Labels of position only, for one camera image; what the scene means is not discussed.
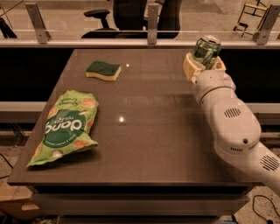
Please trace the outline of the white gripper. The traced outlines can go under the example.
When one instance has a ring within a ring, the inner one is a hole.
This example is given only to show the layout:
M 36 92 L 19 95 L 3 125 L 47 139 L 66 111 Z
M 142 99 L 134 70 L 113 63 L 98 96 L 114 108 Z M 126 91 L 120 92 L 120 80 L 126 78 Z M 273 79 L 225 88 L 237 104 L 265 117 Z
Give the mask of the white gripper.
M 192 92 L 197 103 L 201 103 L 209 94 L 216 94 L 221 98 L 236 97 L 236 86 L 232 78 L 225 73 L 226 66 L 220 57 L 217 57 L 215 63 L 217 71 L 206 70 L 206 67 L 189 52 L 185 55 L 183 69 L 187 80 L 192 82 Z

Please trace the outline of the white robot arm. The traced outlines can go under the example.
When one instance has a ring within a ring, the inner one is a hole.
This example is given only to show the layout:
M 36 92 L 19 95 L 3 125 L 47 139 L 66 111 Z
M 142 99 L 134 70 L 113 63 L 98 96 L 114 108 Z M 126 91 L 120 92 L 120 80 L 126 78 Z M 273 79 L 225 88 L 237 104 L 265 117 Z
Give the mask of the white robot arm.
M 235 94 L 222 60 L 207 69 L 188 53 L 183 68 L 213 133 L 217 155 L 280 195 L 280 159 L 260 142 L 260 123 Z

